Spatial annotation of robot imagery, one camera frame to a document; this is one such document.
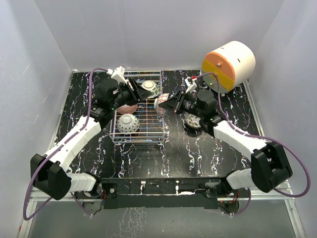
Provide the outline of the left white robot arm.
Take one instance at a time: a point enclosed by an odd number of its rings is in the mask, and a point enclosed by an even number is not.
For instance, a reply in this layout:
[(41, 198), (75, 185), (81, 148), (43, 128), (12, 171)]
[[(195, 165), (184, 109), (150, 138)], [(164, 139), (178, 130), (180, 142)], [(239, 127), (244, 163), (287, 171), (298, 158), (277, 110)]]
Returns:
[(96, 198), (102, 193), (98, 178), (90, 173), (73, 174), (67, 170), (87, 143), (114, 118), (115, 110), (124, 105), (145, 101), (151, 92), (132, 78), (128, 83), (114, 79), (102, 81), (90, 99), (85, 116), (80, 117), (71, 131), (44, 155), (35, 154), (30, 162), (33, 186), (55, 200), (69, 192), (85, 191)]

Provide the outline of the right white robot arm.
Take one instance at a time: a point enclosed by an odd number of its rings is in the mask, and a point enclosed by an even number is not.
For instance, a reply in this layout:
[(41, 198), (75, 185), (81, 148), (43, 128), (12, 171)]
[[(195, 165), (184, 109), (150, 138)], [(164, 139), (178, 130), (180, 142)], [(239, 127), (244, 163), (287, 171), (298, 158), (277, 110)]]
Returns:
[(230, 126), (217, 110), (217, 101), (211, 91), (200, 90), (196, 97), (184, 91), (158, 102), (158, 107), (175, 114), (189, 113), (199, 118), (202, 130), (219, 139), (245, 156), (251, 167), (226, 175), (221, 192), (233, 196), (240, 188), (256, 187), (268, 193), (289, 179), (293, 172), (283, 147), (277, 142), (255, 138), (236, 126)]

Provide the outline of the red lattice white bowl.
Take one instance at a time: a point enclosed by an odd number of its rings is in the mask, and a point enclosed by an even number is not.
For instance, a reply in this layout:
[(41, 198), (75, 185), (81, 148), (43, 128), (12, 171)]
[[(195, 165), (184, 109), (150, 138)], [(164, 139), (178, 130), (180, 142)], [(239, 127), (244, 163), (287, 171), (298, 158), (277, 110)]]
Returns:
[(162, 118), (165, 117), (165, 109), (162, 108), (160, 104), (167, 101), (168, 97), (169, 97), (169, 93), (161, 94), (159, 97), (155, 99), (155, 102), (154, 102), (154, 109), (156, 110), (156, 113)]

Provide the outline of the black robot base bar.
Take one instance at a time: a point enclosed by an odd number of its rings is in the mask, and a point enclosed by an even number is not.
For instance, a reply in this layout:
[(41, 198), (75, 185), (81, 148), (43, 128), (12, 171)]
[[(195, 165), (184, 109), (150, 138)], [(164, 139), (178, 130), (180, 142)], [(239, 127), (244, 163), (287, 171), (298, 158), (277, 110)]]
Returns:
[(104, 178), (91, 192), (75, 197), (101, 202), (103, 209), (130, 207), (217, 209), (222, 202), (238, 210), (239, 201), (250, 199), (246, 188), (232, 189), (225, 178)]

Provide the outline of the brown leaf pattern bowl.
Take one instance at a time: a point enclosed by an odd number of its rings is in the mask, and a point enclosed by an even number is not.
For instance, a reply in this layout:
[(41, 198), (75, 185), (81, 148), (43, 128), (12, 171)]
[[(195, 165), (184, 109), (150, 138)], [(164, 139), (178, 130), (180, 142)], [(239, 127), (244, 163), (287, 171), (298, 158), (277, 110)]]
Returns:
[(193, 114), (190, 114), (190, 113), (187, 113), (185, 112), (184, 113), (184, 117), (185, 117), (185, 122), (191, 127), (191, 128), (201, 128), (201, 125), (200, 125), (200, 118), (193, 115)]

